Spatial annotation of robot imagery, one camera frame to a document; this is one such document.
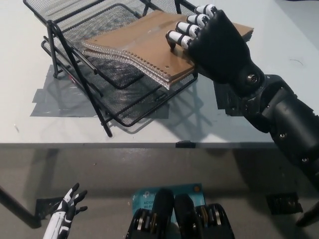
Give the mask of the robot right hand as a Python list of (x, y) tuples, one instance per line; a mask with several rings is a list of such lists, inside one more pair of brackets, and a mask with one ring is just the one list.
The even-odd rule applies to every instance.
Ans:
[(240, 97), (258, 91), (264, 73), (253, 63), (250, 50), (223, 10), (213, 4), (195, 8), (195, 14), (179, 21), (165, 35), (171, 49), (185, 50), (206, 77), (228, 84)]

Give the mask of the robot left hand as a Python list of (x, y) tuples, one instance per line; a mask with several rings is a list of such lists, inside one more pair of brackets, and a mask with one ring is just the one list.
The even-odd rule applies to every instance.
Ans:
[(70, 234), (74, 217), (88, 209), (87, 206), (77, 207), (82, 202), (88, 191), (77, 193), (80, 184), (76, 183), (65, 194), (57, 209), (53, 212), (47, 225), (43, 239), (67, 239)]

